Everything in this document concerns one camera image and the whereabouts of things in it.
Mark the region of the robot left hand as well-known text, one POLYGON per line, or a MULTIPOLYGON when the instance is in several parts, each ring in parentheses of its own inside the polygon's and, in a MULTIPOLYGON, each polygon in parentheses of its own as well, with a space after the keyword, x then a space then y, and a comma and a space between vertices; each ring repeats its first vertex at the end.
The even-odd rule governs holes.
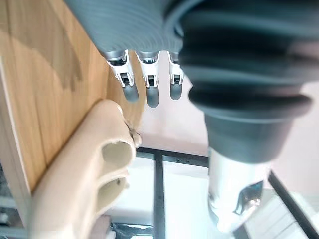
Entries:
POLYGON ((208 135, 208 210, 230 233, 257 209, 271 162, 319 78, 316 0, 68 0, 114 67, 165 50, 190 79, 208 135))

